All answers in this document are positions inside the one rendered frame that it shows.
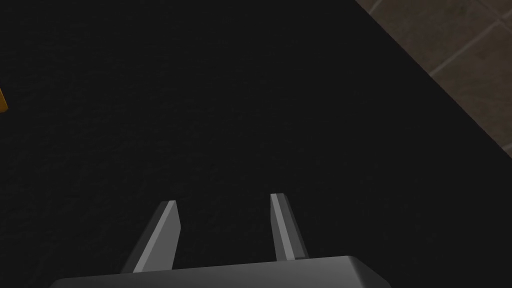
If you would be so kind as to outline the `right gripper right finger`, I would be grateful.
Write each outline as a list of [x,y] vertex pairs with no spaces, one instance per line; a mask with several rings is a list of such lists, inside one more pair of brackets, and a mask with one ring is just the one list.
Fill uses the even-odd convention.
[[284,193],[270,195],[270,224],[278,262],[309,258],[292,206]]

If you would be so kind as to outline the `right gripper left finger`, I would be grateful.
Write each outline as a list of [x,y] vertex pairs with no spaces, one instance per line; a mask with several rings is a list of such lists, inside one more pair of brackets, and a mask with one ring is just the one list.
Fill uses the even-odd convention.
[[180,231],[177,202],[162,201],[152,214],[120,272],[129,274],[171,270]]

